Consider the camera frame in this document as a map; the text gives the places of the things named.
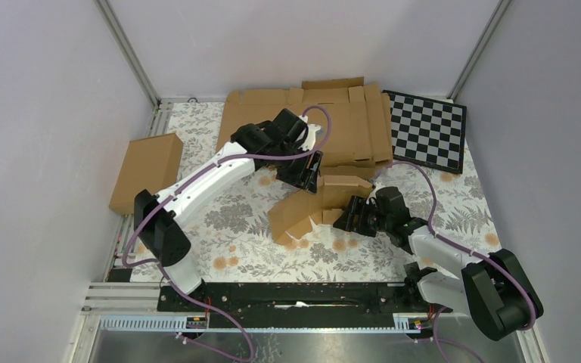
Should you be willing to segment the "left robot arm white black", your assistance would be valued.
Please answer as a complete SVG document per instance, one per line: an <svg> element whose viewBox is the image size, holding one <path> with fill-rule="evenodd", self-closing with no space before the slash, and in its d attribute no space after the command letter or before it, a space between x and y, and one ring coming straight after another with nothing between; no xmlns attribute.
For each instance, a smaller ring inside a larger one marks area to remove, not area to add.
<svg viewBox="0 0 581 363"><path fill-rule="evenodd" d="M183 228L199 209L233 183L272 166L277 179L314 194L322 161L321 149L332 122L320 126L306 113L284 108L272 120L241 126L211 159L180 181L152 194L135 196L132 246L141 241L153 254L153 262L165 272L176 290L176 302L194 311L204 303L202 277L189 255L191 242Z"/></svg>

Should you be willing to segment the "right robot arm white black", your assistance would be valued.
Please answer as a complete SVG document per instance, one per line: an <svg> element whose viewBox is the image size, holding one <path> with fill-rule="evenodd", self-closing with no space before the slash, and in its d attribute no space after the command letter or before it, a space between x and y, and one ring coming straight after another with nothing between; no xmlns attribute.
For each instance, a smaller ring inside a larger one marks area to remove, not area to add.
<svg viewBox="0 0 581 363"><path fill-rule="evenodd" d="M489 339L498 341L532 327L544 307L517 257L509 250L472 250L432 231L429 221L414 217L396 187L378 188L367 199L350 198L334 228L367 237L386 234L410 255L442 267L405 267L403 299L421 312L430 304L472 318Z"/></svg>

